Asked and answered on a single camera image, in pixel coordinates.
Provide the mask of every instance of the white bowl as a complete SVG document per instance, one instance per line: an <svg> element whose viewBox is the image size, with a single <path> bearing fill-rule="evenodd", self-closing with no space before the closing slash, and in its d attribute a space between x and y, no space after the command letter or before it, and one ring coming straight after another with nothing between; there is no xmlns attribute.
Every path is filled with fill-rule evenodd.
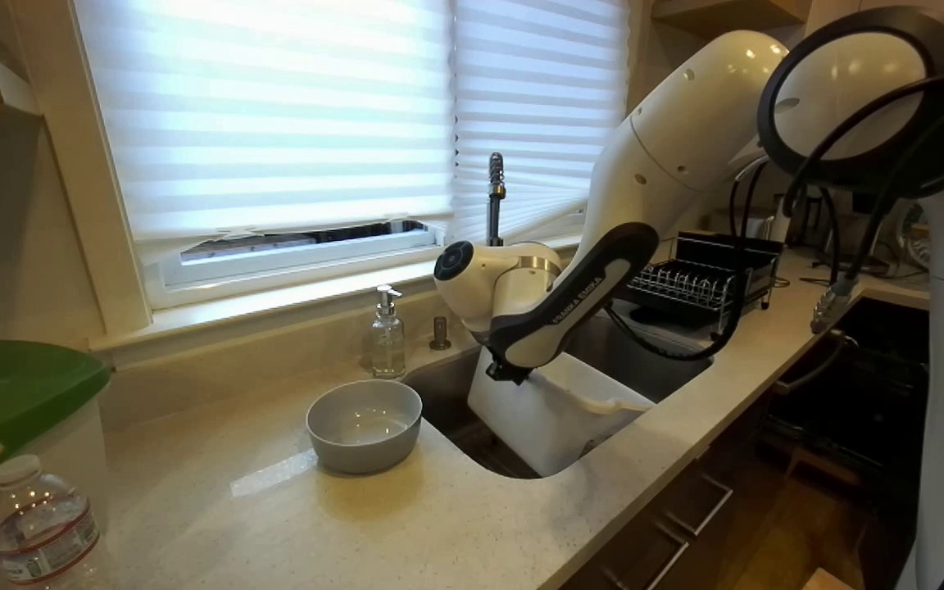
<svg viewBox="0 0 944 590"><path fill-rule="evenodd" d="M317 396L306 418L317 465L369 476L402 461L420 433L424 399L399 381L345 383Z"/></svg>

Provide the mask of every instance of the faucet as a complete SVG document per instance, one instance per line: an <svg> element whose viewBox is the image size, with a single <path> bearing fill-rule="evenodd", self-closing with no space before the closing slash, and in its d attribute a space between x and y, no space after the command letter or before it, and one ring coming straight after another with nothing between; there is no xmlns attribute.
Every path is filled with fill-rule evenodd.
<svg viewBox="0 0 944 590"><path fill-rule="evenodd" d="M488 162L488 175L491 190L488 190L485 243L500 246L506 159L499 150Z"/></svg>

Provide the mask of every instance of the soap dispenser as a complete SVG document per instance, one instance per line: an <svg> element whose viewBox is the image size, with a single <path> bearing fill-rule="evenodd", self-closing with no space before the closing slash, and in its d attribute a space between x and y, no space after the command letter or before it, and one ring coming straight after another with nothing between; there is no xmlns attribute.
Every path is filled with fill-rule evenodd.
<svg viewBox="0 0 944 590"><path fill-rule="evenodd" d="M402 325L392 308L397 299L399 299L397 289L391 284L376 289L376 308L373 308L373 322L369 322L369 334L363 349L363 365L379 381L397 381L407 371Z"/></svg>

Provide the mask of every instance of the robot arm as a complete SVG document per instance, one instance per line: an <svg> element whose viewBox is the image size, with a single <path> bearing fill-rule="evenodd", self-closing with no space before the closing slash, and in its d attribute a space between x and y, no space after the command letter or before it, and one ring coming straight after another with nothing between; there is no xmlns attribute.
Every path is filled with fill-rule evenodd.
<svg viewBox="0 0 944 590"><path fill-rule="evenodd" d="M629 282L697 194L727 188L753 150L756 99L782 58L761 33L695 54L614 130L593 166L569 266L543 246L456 243L437 259L443 302L496 357L496 381L523 381Z"/></svg>

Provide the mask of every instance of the stainless steel sink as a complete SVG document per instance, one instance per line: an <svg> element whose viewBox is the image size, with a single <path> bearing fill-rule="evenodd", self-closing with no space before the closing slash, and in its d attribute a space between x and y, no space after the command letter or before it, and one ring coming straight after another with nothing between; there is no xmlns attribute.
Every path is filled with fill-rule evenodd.
<svg viewBox="0 0 944 590"><path fill-rule="evenodd" d="M543 425L543 429L551 429L547 446L568 446L563 461L576 461L584 454L606 442L614 433L621 433L625 423L633 423L643 411L650 411L653 404L661 404L684 381L691 381L695 375L703 375L709 367L709 360L691 360L691 365L687 360L667 360L667 357L643 350L603 312L593 315L584 327L576 327L576 334L568 345L568 355L576 360L563 357L563 371L569 371L569 367L576 371L584 365L591 365L591 367L584 367L584 375L599 371L591 381L576 381L580 392L591 392L591 386L593 386L593 394L606 392L606 396L624 399L624 404L616 404L624 411L614 411L614 407L599 411L599 407L593 407L597 399L573 399L569 394L551 394L551 392L537 394L537 396L547 396L547 404L537 404L535 411L547 414L547 407L568 404L568 407L559 407L559 414L580 414L576 425L569 425L569 437L580 437L576 442L563 438L563 433L557 433L553 423ZM520 429L537 429L537 419L535 419L537 414L527 411L523 404L518 404L516 407L516 429L518 433L512 433L512 423L507 423L507 429L499 425L499 414L506 419L506 411L485 418L482 396L474 396L474 404L470 404L470 392L473 392L474 375L478 375L478 349L461 350L461 355L445 357L445 360L437 360L437 365L424 365L424 367L410 371L407 383L414 392L420 392L424 407L427 407L427 419L445 438L453 438L470 459L474 459L478 465L485 465L499 476L541 480L541 459L532 457L537 449L527 454L527 446L520 438Z"/></svg>

